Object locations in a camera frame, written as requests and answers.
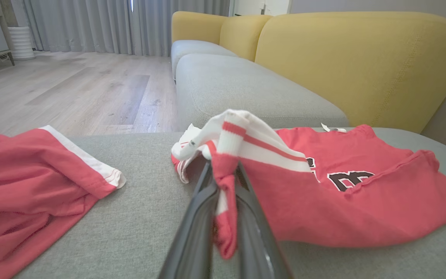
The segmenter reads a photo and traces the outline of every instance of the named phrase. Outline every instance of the yellow sofa backrest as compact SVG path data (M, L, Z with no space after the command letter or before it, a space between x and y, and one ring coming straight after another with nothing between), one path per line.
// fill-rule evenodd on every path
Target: yellow sofa backrest
M254 61L259 35L270 18L270 15L229 17L221 26L220 46L241 58Z
M416 12L286 14L255 62L338 106L351 125L420 133L446 97L446 19Z

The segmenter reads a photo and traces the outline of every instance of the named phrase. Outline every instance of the curtain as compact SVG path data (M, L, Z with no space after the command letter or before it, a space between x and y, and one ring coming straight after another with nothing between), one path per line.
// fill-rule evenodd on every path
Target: curtain
M172 14L228 14L230 0L24 0L36 49L169 56Z

